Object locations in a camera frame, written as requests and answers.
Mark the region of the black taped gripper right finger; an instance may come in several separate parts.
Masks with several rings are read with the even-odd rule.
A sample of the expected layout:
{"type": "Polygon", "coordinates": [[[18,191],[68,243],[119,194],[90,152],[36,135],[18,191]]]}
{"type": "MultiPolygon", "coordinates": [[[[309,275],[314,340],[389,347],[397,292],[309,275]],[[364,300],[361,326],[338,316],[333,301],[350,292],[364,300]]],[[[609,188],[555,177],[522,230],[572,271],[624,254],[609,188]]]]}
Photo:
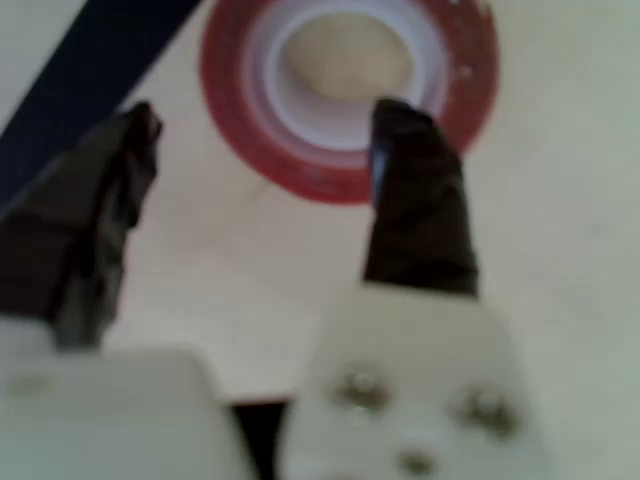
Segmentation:
{"type": "Polygon", "coordinates": [[[505,324],[479,298],[462,164],[431,117],[372,115],[363,282],[327,322],[282,430],[286,479],[541,479],[505,324]]]}

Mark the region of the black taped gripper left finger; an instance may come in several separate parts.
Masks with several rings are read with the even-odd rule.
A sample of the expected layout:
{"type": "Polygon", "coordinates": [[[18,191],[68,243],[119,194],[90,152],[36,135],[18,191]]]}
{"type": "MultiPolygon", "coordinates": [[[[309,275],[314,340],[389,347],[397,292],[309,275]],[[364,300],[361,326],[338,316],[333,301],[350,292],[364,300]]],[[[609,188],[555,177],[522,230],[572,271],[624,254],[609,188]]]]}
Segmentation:
{"type": "Polygon", "coordinates": [[[1,311],[57,346],[97,346],[114,321],[127,237],[158,174],[161,120],[139,102],[60,152],[1,214],[1,311]]]}

